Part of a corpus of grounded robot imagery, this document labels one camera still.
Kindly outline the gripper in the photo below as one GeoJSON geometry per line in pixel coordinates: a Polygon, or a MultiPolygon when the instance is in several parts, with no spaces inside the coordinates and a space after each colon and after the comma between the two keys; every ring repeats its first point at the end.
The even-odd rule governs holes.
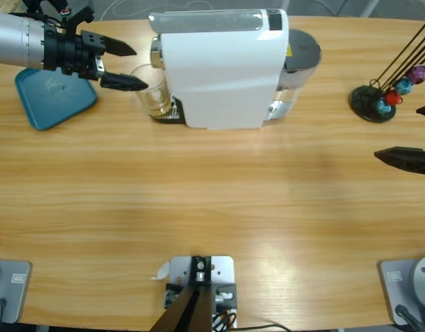
{"type": "Polygon", "coordinates": [[[51,24],[44,24],[43,69],[65,75],[77,73],[79,78],[99,80],[103,88],[118,91],[142,91],[148,84],[132,75],[105,72],[102,55],[120,57],[136,55],[136,51],[123,41],[82,30],[80,35],[58,32],[51,24]]]}

